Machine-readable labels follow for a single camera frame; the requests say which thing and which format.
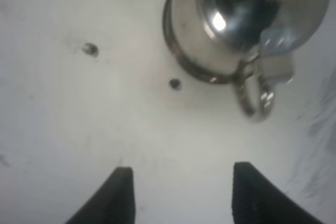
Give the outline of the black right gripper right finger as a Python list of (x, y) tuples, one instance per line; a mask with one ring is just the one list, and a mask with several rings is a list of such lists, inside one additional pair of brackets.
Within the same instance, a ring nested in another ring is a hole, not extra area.
[(234, 223), (321, 223), (250, 162), (234, 164), (232, 216)]

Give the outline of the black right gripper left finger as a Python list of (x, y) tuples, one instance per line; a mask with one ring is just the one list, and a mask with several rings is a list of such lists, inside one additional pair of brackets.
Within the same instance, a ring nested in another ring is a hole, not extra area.
[(68, 223), (135, 223), (133, 170), (118, 167)]

